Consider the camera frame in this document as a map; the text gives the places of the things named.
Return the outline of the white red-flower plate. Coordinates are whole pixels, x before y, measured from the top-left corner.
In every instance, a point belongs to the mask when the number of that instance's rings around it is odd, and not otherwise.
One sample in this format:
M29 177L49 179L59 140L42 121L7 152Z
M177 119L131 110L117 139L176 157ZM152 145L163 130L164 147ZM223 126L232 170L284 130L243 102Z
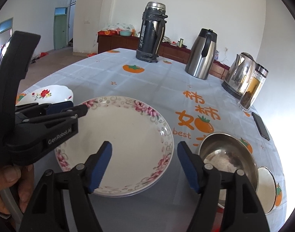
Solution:
M60 103L73 101L73 92L64 85L49 85L36 89L31 93L22 93L17 96L16 106L30 103Z

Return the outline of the white enamel bowl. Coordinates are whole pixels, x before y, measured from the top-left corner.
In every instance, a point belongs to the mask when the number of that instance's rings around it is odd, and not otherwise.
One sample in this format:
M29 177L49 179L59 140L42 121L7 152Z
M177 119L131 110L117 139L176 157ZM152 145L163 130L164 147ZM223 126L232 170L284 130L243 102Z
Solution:
M271 171L265 167L258 167L257 195L265 214L272 211L276 201L276 183Z

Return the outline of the stainless steel bowl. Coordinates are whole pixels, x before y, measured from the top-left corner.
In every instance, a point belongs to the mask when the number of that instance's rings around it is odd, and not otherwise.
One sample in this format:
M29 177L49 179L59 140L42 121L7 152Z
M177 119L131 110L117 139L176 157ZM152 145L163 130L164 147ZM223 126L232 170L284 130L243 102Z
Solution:
M258 168L247 147L236 137L222 132L214 132L201 142L198 155L204 163L210 163L223 172L245 172L253 188L258 188Z

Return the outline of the pink floral rimmed plate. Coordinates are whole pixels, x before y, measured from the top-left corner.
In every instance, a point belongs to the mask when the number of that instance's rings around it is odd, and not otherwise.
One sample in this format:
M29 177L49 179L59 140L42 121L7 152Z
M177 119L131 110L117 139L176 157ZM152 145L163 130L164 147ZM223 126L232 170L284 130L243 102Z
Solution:
M85 102L79 132L55 149L64 172L97 153L103 141L112 157L94 194L126 197L154 185L167 170L173 153L173 133L163 116L148 104L123 96L103 96Z

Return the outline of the dark wooden sideboard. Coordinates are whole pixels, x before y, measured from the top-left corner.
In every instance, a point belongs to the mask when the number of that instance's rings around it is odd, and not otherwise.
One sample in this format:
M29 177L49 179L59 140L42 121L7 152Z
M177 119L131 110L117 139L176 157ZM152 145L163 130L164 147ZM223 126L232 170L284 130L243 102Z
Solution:
M100 34L97 37L98 53L103 53L109 50L124 48L136 50L139 45L139 38L134 36L120 36L120 35L105 35ZM158 55L180 63L187 64L190 56L190 50L187 48L179 48L168 43L161 43ZM225 79L228 74L229 67L219 61L214 61L210 70L210 74L214 77Z

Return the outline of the black smartphone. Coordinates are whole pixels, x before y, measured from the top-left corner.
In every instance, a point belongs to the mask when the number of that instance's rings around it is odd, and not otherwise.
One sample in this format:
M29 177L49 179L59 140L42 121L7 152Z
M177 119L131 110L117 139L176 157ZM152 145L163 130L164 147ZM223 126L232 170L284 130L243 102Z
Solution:
M263 137L267 141L270 141L270 136L268 134L266 126L263 123L262 118L258 114L256 114L255 112L252 112L252 116L253 116L253 119L255 121L255 124L257 126L257 129L258 129L261 137Z

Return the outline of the green door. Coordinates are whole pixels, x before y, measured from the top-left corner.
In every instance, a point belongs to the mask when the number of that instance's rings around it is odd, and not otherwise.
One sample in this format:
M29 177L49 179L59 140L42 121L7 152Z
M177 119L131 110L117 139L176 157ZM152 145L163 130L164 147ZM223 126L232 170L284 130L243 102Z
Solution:
M67 45L67 8L55 8L54 15L54 49L62 49Z

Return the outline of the teal basin on sideboard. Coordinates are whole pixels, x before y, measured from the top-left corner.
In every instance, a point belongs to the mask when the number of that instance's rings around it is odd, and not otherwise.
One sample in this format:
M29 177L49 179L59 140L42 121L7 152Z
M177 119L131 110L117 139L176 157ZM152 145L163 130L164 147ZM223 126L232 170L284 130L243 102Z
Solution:
M125 31L120 31L120 32L119 32L119 35L120 35L120 36L129 37L129 36L132 36L132 32L131 32L131 31L127 31L127 30L125 30Z

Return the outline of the large black thermos flask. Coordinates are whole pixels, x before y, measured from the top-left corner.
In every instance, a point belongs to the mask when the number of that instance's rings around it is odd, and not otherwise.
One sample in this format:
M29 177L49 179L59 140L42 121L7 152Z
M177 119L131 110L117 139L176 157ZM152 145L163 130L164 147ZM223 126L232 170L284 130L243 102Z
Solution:
M136 58L145 62L157 62L158 50L165 35L166 6L148 2L142 16Z

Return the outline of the persimmon print tablecloth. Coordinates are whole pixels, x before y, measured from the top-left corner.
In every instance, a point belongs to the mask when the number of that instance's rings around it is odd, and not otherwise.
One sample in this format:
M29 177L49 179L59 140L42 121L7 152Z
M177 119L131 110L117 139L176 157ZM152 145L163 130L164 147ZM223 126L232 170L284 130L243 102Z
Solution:
M139 61L135 52L127 49L86 59L73 57L68 66L58 70L56 64L61 58L61 53L50 53L31 64L27 78L37 82L29 86L23 80L19 91L31 93L49 85L64 85L73 91L75 104L107 95L140 100L164 116L175 142L186 141L192 151L198 149L204 136L197 128L204 116L215 131L232 134L251 147L257 165L272 172L282 194L267 219L271 231L282 227L286 190L277 149L272 140L260 136L252 115L238 108L220 79L191 77L182 63L166 58L156 63ZM197 200L176 156L163 177L142 193L125 198L91 197L104 231L185 231Z

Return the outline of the glass tea bottle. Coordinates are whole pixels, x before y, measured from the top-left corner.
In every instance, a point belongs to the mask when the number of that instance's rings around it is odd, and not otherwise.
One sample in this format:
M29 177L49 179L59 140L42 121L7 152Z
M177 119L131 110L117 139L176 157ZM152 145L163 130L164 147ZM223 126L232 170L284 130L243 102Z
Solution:
M257 63L255 70L252 73L251 79L248 83L248 86L243 93L240 101L238 102L238 106L242 111L248 112L250 110L254 101L258 97L258 94L260 93L267 76L268 70Z

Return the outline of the green canister on sideboard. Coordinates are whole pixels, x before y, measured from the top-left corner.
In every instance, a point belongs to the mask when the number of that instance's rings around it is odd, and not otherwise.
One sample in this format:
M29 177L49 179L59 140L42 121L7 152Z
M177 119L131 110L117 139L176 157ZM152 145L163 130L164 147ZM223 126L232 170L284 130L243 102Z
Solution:
M179 40L179 42L178 42L178 47L179 47L179 48L182 48L182 47L183 47L183 42L184 42L184 39L181 38L181 39Z

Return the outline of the stainless electric kettle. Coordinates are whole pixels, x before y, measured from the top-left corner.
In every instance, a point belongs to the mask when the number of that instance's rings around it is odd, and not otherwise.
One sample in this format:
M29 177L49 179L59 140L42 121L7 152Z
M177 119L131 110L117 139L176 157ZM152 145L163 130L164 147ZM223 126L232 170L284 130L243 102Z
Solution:
M252 55L246 52L237 54L221 86L233 97L240 99L250 82L255 68L256 62Z

